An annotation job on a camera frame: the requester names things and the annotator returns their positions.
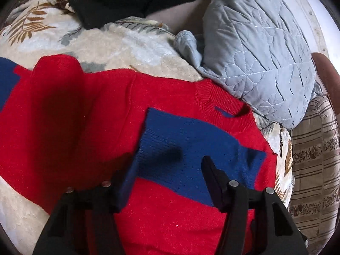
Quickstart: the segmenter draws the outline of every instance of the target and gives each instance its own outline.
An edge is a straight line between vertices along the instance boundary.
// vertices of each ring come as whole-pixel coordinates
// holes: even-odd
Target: striped cushion
[[[339,208],[338,124],[326,96],[313,99],[292,130],[295,186],[289,211],[317,254],[332,236]]]

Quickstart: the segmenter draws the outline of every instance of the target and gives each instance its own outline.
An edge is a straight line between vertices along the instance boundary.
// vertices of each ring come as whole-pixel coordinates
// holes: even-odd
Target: sweater collar
[[[249,105],[230,95],[211,79],[195,82],[195,90],[195,102],[209,123],[234,134],[256,126]],[[225,116],[223,111],[233,117]]]

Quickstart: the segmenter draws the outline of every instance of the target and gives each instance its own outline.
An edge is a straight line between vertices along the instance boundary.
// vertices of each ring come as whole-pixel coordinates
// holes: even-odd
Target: red knit fabric
[[[265,151],[255,189],[274,187],[276,154],[249,106],[209,79],[191,83],[128,69],[85,74],[65,55],[15,72],[21,79],[0,113],[0,175],[48,213],[67,186],[94,187],[132,158],[149,107],[206,121]],[[126,253],[133,255],[214,254],[224,218],[143,179],[116,216]]]

